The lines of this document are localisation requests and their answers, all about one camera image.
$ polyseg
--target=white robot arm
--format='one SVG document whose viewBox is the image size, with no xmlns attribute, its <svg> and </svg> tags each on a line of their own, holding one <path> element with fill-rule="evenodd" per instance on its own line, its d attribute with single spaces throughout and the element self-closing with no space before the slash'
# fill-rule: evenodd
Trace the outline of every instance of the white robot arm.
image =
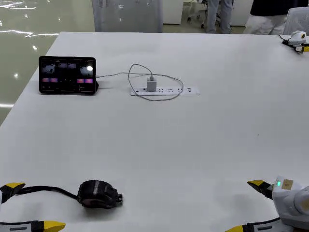
<svg viewBox="0 0 309 232">
<path fill-rule="evenodd" d="M 274 184 L 263 180 L 248 184 L 274 201 L 279 218 L 233 227 L 227 232 L 295 232 L 309 230 L 309 186 L 278 176 Z"/>
</svg>

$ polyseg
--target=table surface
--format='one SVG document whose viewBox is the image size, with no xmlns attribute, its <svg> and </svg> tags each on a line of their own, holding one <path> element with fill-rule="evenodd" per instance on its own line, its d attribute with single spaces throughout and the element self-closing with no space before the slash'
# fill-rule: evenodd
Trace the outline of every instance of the table surface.
<svg viewBox="0 0 309 232">
<path fill-rule="evenodd" d="M 95 96 L 41 95 L 37 70 L 0 127 L 2 184 L 77 193 L 86 180 L 104 180 L 124 205 L 85 210 L 38 192 L 2 205 L 1 221 L 57 220 L 68 232 L 222 232 L 277 217 L 249 179 L 309 184 L 309 56 L 277 36 L 64 32 L 48 55 L 95 57 L 98 74 L 140 63 L 201 95 L 145 101 L 129 95 L 126 75 L 102 79 Z"/>
</svg>

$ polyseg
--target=chair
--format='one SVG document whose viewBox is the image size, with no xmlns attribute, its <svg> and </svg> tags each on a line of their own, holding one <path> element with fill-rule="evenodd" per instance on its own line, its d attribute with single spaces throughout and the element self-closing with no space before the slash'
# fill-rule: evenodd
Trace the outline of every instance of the chair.
<svg viewBox="0 0 309 232">
<path fill-rule="evenodd" d="M 291 35 L 297 30 L 303 30 L 309 35 L 309 7 L 296 7 L 289 10 L 283 34 Z"/>
<path fill-rule="evenodd" d="M 92 0 L 96 31 L 162 32 L 162 0 Z"/>
</svg>

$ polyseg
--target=person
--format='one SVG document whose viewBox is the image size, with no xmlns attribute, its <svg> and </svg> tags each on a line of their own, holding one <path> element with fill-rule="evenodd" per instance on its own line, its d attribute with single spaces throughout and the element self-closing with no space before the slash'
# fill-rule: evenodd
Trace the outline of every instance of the person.
<svg viewBox="0 0 309 232">
<path fill-rule="evenodd" d="M 244 34 L 282 35 L 290 8 L 308 6 L 308 0 L 253 0 Z"/>
<path fill-rule="evenodd" d="M 219 0 L 208 0 L 207 8 L 207 33 L 216 33 L 216 18 L 219 7 Z M 223 34 L 231 33 L 231 14 L 233 0 L 221 0 L 221 31 Z"/>
</svg>

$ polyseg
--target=white cable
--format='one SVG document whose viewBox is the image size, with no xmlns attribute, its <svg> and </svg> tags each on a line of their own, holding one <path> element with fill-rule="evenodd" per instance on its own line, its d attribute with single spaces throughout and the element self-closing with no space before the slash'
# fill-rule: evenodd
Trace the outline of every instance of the white cable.
<svg viewBox="0 0 309 232">
<path fill-rule="evenodd" d="M 141 66 L 141 67 L 147 69 L 150 73 L 133 73 L 133 72 L 131 73 L 131 70 L 132 70 L 132 68 L 133 68 L 134 66 Z M 155 102 L 155 101 L 156 101 L 156 102 L 160 102 L 160 101 L 169 101 L 169 100 L 175 99 L 176 97 L 178 97 L 179 95 L 181 95 L 181 93 L 183 92 L 183 82 L 182 82 L 180 79 L 177 79 L 177 78 L 175 78 L 175 77 L 171 77 L 171 76 L 169 76 L 169 75 L 152 73 L 150 69 L 148 69 L 147 67 L 145 67 L 145 66 L 143 66 L 143 65 L 140 65 L 140 64 L 132 64 L 132 66 L 131 66 L 130 69 L 129 69 L 129 72 L 127 72 L 127 73 L 126 73 L 126 72 L 120 72 L 120 73 L 116 73 L 116 74 L 110 74 L 110 75 L 104 75 L 104 76 L 98 76 L 98 77 L 117 76 L 117 75 L 120 75 L 120 74 L 127 74 L 127 80 L 128 80 L 128 82 L 129 82 L 129 84 L 130 84 L 130 86 L 131 86 L 131 88 L 132 88 L 132 90 L 134 91 L 134 93 L 135 93 L 136 96 L 138 96 L 138 97 L 140 97 L 140 98 L 143 98 L 143 99 L 145 99 L 145 100 L 151 101 L 151 102 Z M 131 74 L 139 75 L 139 76 L 151 75 L 150 78 L 152 78 L 152 80 L 154 79 L 153 76 L 164 76 L 164 77 L 168 77 L 168 78 L 170 78 L 170 79 L 172 79 L 172 80 L 175 80 L 175 81 L 177 81 L 177 82 L 180 83 L 180 85 L 181 85 L 181 91 L 180 91 L 177 95 L 175 95 L 175 96 L 173 96 L 173 97 L 171 97 L 171 98 L 156 99 L 156 100 L 154 100 L 154 99 L 149 99 L 149 98 L 147 98 L 147 97 L 144 97 L 144 96 L 139 95 L 139 94 L 135 91 L 135 89 L 134 89 L 134 87 L 133 87 L 133 85 L 132 85 L 132 83 L 131 83 L 131 77 L 130 77 Z"/>
</svg>

